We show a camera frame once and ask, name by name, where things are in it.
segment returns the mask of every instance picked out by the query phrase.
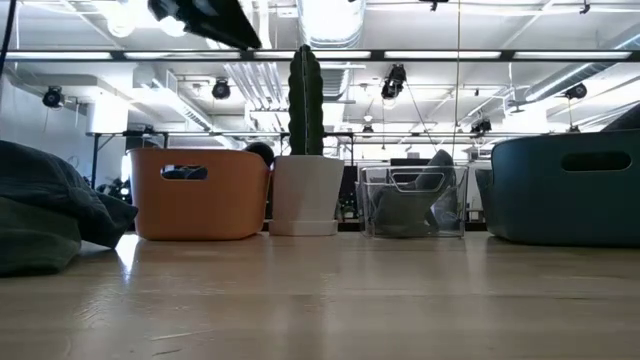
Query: white planter pot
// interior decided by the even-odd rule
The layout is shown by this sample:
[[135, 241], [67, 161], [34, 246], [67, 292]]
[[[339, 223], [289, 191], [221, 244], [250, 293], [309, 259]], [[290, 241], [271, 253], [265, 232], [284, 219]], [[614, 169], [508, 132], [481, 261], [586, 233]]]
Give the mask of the white planter pot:
[[344, 161], [317, 155], [281, 156], [273, 175], [271, 235], [329, 236], [335, 220]]

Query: bin handle hole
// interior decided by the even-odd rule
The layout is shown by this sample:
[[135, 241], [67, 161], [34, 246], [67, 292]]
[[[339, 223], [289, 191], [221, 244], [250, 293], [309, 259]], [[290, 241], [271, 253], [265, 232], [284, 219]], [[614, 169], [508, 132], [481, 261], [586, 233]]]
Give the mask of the bin handle hole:
[[209, 170], [203, 165], [165, 165], [160, 176], [165, 180], [206, 180]]
[[622, 151], [574, 153], [562, 157], [561, 166], [568, 172], [621, 171], [631, 166], [631, 156]]

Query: basket handle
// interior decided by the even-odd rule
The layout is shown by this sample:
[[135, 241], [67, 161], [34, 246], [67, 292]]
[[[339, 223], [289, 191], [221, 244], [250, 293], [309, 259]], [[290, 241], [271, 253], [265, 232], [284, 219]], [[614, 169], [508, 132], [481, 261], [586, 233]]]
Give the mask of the basket handle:
[[[402, 185], [398, 184], [398, 181], [396, 180], [396, 176], [399, 175], [417, 175], [417, 176], [439, 176], [440, 179], [438, 181], [438, 184], [433, 188], [433, 189], [407, 189], [406, 187], [402, 187]], [[390, 174], [389, 178], [391, 179], [391, 182], [393, 183], [393, 185], [396, 187], [396, 189], [399, 192], [406, 192], [406, 193], [426, 193], [426, 192], [438, 192], [440, 191], [440, 188], [442, 187], [442, 184], [444, 183], [444, 179], [445, 179], [445, 174], [442, 172], [422, 172], [422, 171], [407, 171], [407, 172], [394, 172], [392, 174]]]

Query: wooden table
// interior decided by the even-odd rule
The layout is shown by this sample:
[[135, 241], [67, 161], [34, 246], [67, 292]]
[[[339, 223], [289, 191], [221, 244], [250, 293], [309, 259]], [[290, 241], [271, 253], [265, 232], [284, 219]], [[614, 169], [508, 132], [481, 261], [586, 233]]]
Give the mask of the wooden table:
[[87, 245], [0, 279], [0, 359], [640, 358], [640, 252], [487, 237]]

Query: plastic bin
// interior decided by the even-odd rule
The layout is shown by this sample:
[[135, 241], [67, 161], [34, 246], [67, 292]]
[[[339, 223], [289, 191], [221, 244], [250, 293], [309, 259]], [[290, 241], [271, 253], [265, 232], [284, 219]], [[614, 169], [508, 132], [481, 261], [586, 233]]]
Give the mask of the plastic bin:
[[364, 168], [359, 213], [376, 237], [462, 237], [466, 166]]
[[640, 130], [504, 141], [476, 170], [488, 230], [528, 245], [640, 247]]
[[[233, 240], [262, 229], [270, 172], [256, 154], [233, 150], [134, 149], [131, 191], [139, 236]], [[202, 180], [169, 180], [171, 165], [202, 166]]]

